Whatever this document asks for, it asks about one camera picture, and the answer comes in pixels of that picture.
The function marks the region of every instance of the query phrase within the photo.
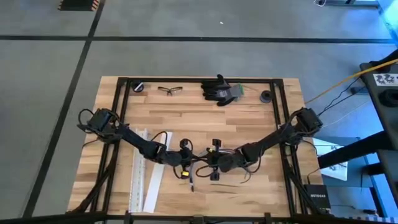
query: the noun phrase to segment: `floor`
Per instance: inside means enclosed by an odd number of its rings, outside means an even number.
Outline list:
[[[357,72],[360,63],[396,49],[370,40],[391,38],[376,9],[318,7],[312,0],[108,0],[97,27],[92,25],[95,12],[57,7],[54,0],[3,0],[0,7],[0,115],[5,124],[0,203],[7,205],[0,219],[21,216],[69,93],[73,98],[34,215],[65,211],[85,136],[76,128],[77,113],[93,107],[101,76],[296,77],[309,100]],[[87,35],[114,41],[91,41]],[[132,36],[240,38],[115,41]],[[307,106],[321,111],[347,85]],[[377,132],[381,125],[369,101],[354,96],[324,113],[325,128],[318,134],[364,138]]]

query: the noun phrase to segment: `qr code sticker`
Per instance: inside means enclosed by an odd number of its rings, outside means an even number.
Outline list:
[[[398,86],[398,74],[373,74],[377,86]]]

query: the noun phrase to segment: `yellow cable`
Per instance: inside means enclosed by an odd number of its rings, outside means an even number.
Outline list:
[[[360,76],[360,75],[363,75],[363,74],[365,74],[365,73],[368,73],[368,72],[371,72],[371,71],[375,71],[376,69],[382,68],[382,67],[387,66],[387,65],[392,65],[393,63],[397,63],[397,62],[398,62],[398,59],[391,60],[391,61],[389,61],[389,62],[382,63],[381,65],[378,65],[378,66],[375,66],[375,67],[372,67],[372,68],[368,68],[368,69],[366,69],[366,70],[363,70],[363,71],[360,71],[360,72],[358,72],[358,73],[355,73],[354,75],[349,76],[349,77],[343,79],[342,81],[340,81],[340,82],[337,83],[336,85],[334,85],[334,86],[330,87],[329,89],[325,90],[324,92],[322,92],[322,93],[319,94],[318,96],[312,98],[311,100],[308,100],[307,102],[305,102],[305,104],[311,103],[312,101],[314,101],[314,100],[318,99],[319,97],[323,96],[324,94],[326,94],[326,93],[329,92],[330,90],[332,90],[332,89],[334,89],[334,88],[340,86],[341,84],[343,84],[344,82],[347,82],[348,80],[350,80],[350,79],[352,79],[352,78],[356,78],[356,77],[358,77],[358,76]]]

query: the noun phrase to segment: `wooden tabletop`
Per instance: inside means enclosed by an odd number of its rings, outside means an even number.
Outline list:
[[[117,80],[118,77],[101,79],[94,110],[111,108]],[[289,111],[300,109],[303,98],[299,80],[285,78],[284,83]],[[158,86],[182,86],[183,90],[167,96],[166,92],[157,90]],[[192,140],[195,154],[210,147],[213,138],[222,140],[223,148],[234,149],[246,142],[258,141],[275,131],[272,104],[264,104],[259,100],[261,91],[268,90],[269,84],[245,83],[243,86],[244,96],[239,101],[218,107],[215,101],[203,99],[199,83],[145,83],[142,93],[131,91],[124,122],[129,123],[131,129],[147,128],[150,138],[159,131],[173,132],[170,144],[172,150],[179,150],[178,145],[183,138]],[[123,93],[122,88],[120,99],[123,98]],[[280,117],[283,118],[279,94],[277,99]],[[96,136],[88,134],[86,142],[95,138]],[[103,143],[97,141],[82,150],[69,210],[75,208],[94,186],[102,148]],[[128,210],[133,151],[131,145],[121,141],[109,214],[124,215]],[[297,156],[302,179],[306,182],[307,174],[318,169],[317,155],[311,145],[303,142],[299,145]],[[153,165],[153,162],[146,161],[145,191]],[[192,193],[189,182],[177,179],[172,168],[165,166],[155,213],[140,215],[261,217],[264,212],[270,212],[273,217],[290,216],[278,146],[268,149],[261,158],[259,171],[249,182],[240,184],[244,180],[244,174],[244,170],[234,169],[226,174],[221,173],[220,181],[217,182],[195,176],[195,192]],[[310,180],[312,184],[322,184],[320,172],[311,174]],[[98,205],[102,205],[102,195]]]

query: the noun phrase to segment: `work glove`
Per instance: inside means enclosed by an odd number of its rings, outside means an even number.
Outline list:
[[[217,75],[215,81],[203,81],[200,87],[204,91],[205,100],[217,101],[217,106],[228,105],[243,95],[243,88],[240,84],[230,86],[220,74]]]

